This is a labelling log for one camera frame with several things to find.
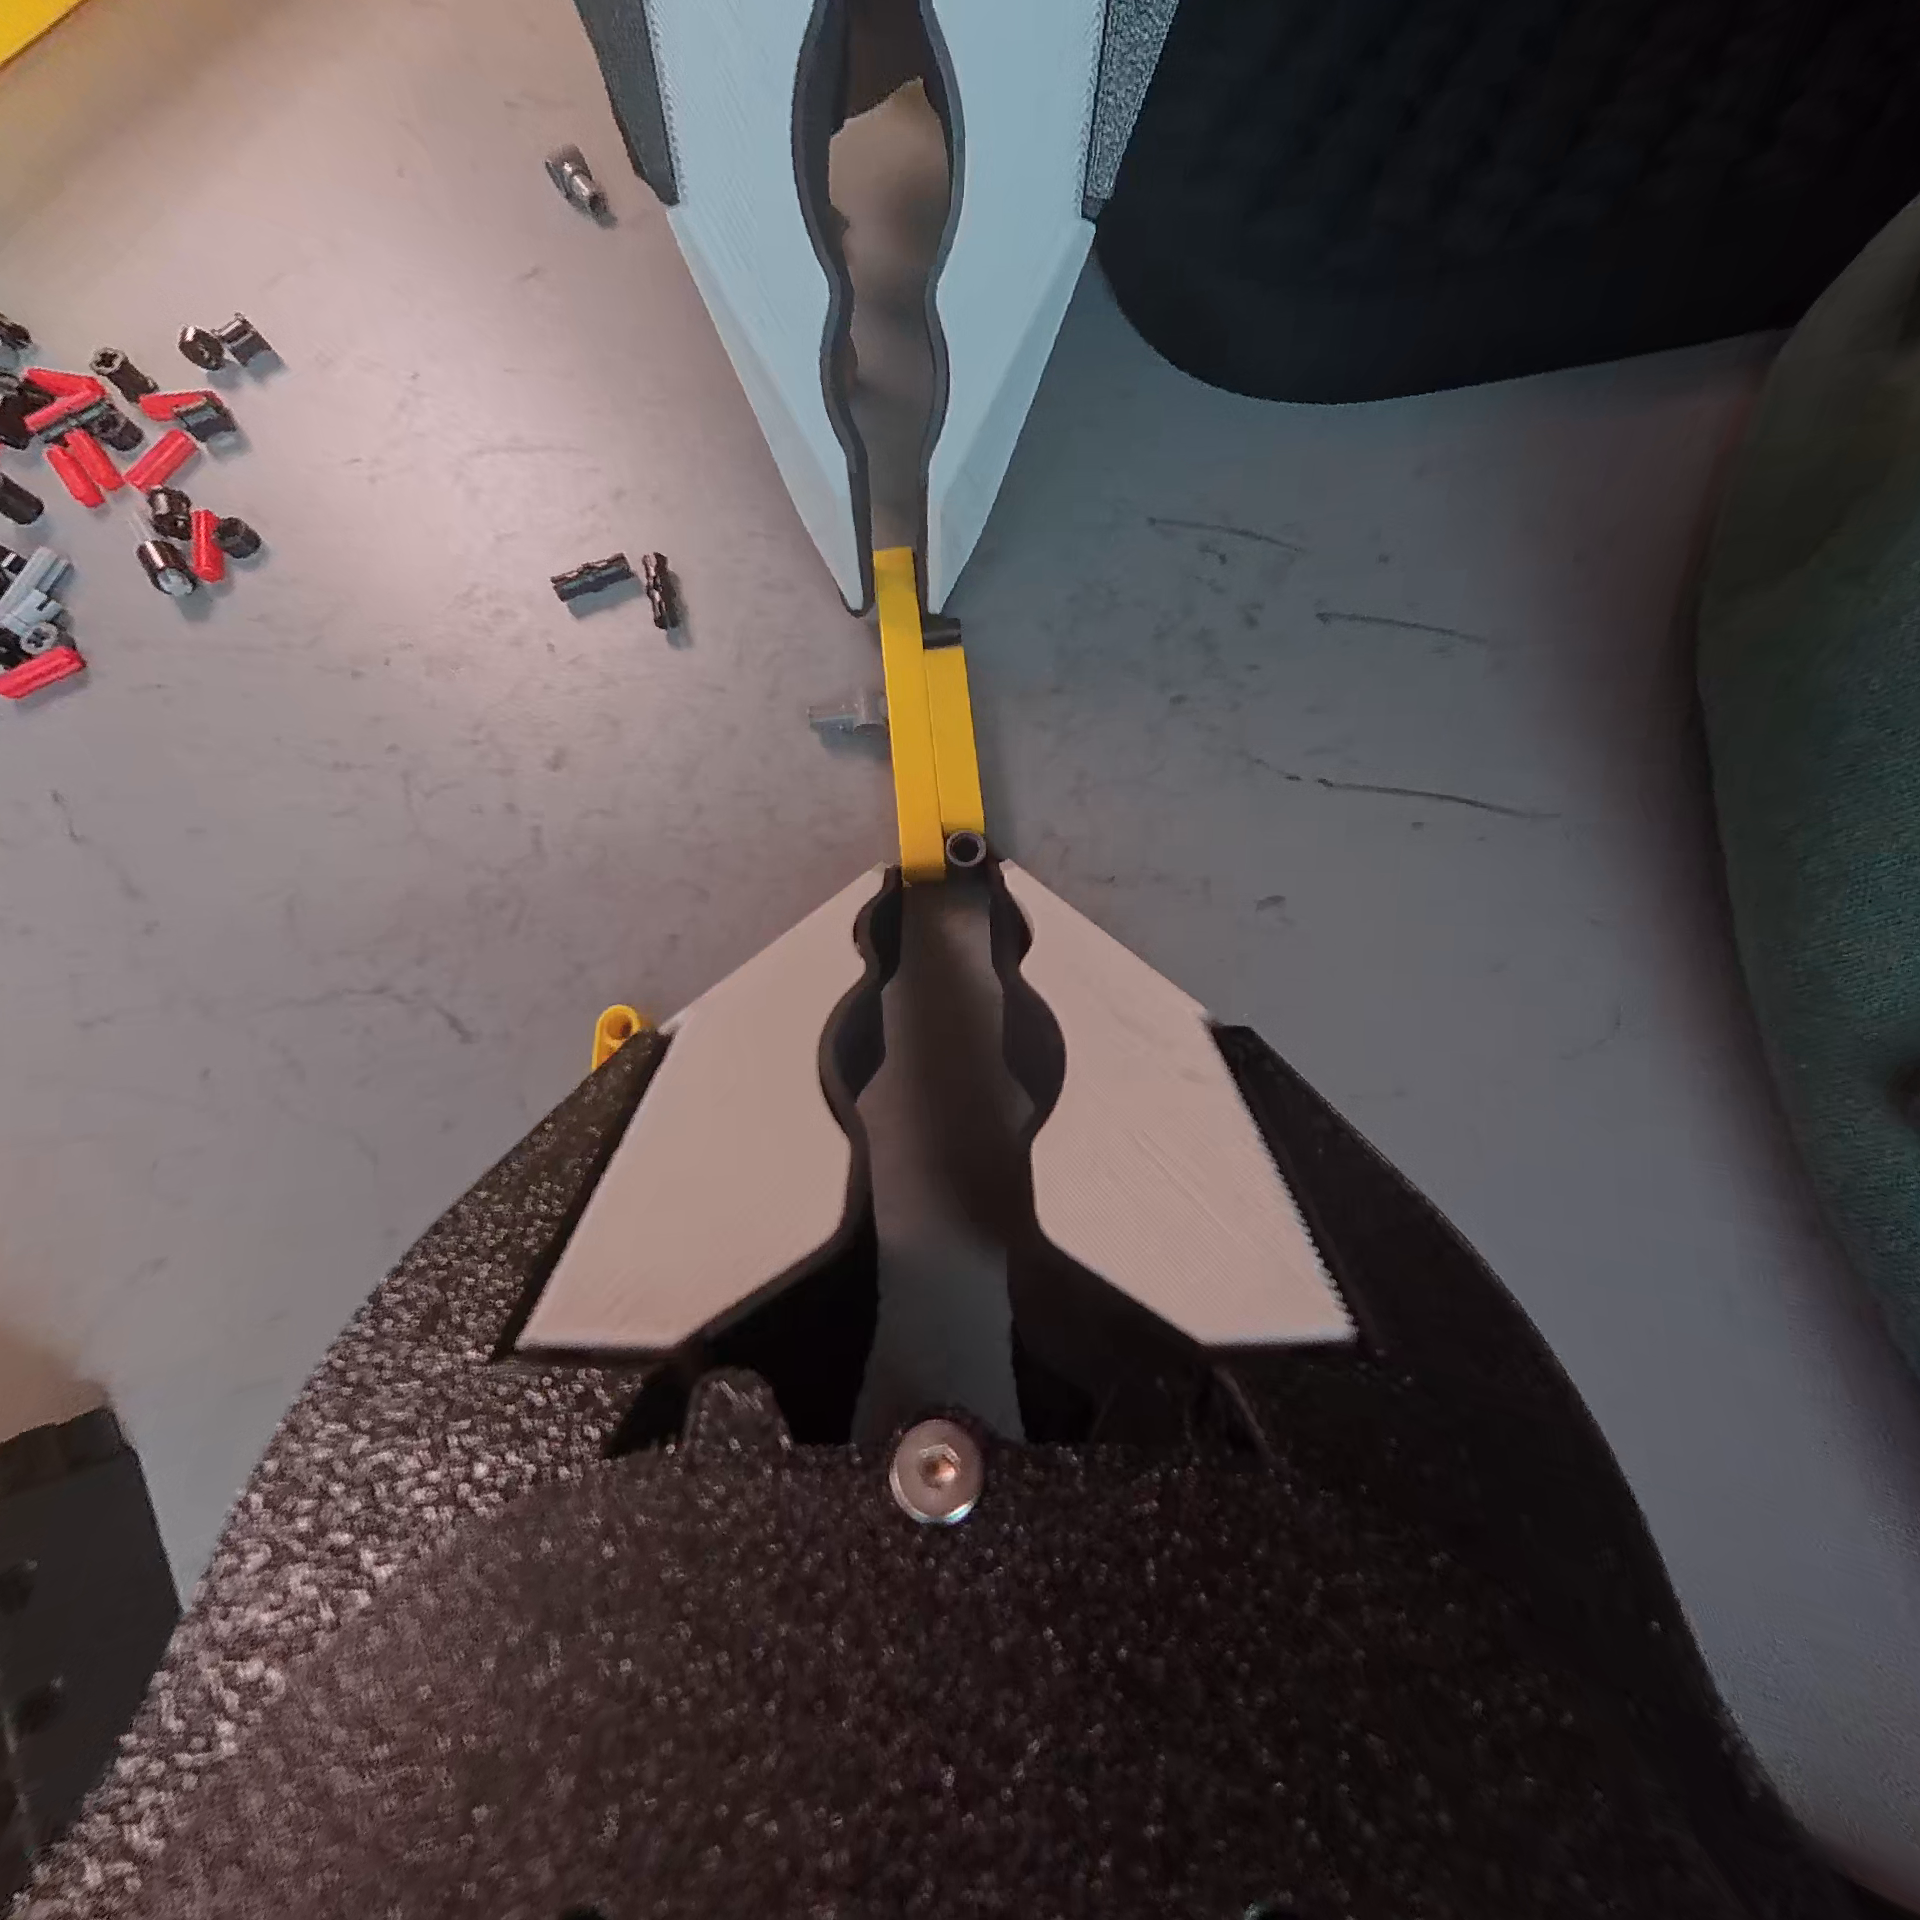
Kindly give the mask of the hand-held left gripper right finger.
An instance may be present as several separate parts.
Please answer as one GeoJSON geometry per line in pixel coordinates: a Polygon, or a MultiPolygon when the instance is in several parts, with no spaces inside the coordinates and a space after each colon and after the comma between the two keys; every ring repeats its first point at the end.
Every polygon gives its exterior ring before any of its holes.
{"type": "Polygon", "coordinates": [[[1026,868],[993,870],[1025,1096],[1006,1258],[1034,1444],[1189,1444],[1243,1381],[1358,1327],[1210,1011],[1026,868]]]}

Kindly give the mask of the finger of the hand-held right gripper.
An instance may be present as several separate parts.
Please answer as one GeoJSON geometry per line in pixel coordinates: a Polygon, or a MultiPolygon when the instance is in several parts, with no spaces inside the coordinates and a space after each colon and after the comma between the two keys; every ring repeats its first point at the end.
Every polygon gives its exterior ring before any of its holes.
{"type": "Polygon", "coordinates": [[[852,614],[874,605],[852,284],[830,205],[849,63],[837,3],[649,3],[667,211],[795,511],[852,614]]]}
{"type": "Polygon", "coordinates": [[[920,552],[944,611],[1012,461],[1093,242],[1099,3],[929,3],[949,211],[925,293],[920,552]]]}

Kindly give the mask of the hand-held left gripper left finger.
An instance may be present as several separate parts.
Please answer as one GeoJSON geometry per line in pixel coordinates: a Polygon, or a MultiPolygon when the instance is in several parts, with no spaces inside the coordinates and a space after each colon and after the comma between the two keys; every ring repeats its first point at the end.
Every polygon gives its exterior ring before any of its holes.
{"type": "Polygon", "coordinates": [[[682,1431],[693,1388],[766,1381],[802,1444],[852,1438],[877,1327],[859,1092],[885,1058],[899,868],[861,872],[672,1015],[514,1334],[523,1357],[633,1360],[619,1444],[682,1431]]]}

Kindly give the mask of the long yellow lego beam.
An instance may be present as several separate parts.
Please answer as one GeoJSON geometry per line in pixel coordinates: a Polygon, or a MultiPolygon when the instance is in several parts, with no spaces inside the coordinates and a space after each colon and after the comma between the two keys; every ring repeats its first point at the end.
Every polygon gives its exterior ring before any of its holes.
{"type": "Polygon", "coordinates": [[[906,883],[942,880],[947,876],[947,836],[915,551],[909,546],[875,551],[874,588],[896,783],[899,863],[906,883]]]}

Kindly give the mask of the pile of small lego pieces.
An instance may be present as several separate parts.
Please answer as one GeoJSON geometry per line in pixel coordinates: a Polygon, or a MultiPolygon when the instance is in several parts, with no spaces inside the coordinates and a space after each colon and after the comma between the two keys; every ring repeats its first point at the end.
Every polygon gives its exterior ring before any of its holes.
{"type": "Polygon", "coordinates": [[[78,564],[51,540],[51,495],[88,517],[117,514],[139,576],[170,603],[224,592],[267,552],[244,514],[219,511],[185,487],[211,460],[242,450],[234,413],[240,378],[282,368],[250,316],[177,336],[197,387],[164,388],[128,351],[97,349],[82,368],[33,365],[35,336],[3,320],[5,450],[35,458],[35,484],[3,475],[3,700],[33,703],[90,671],[70,611],[78,564]]]}

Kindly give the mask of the yellow black lego vehicle model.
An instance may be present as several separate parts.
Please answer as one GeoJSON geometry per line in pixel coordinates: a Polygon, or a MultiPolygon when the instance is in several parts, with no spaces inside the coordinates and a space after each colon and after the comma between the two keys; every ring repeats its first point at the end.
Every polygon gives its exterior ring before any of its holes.
{"type": "Polygon", "coordinates": [[[35,1861],[105,1775],[181,1618],[148,1484],[109,1408],[3,1444],[5,1855],[35,1861]]]}

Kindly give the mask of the black quilted cushion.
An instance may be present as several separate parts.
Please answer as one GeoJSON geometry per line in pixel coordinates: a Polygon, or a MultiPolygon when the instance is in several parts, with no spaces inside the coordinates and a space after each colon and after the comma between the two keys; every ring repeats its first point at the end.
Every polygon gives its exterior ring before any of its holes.
{"type": "Polygon", "coordinates": [[[1916,3],[1179,5],[1096,255],[1211,388],[1789,330],[1916,196],[1916,3]]]}

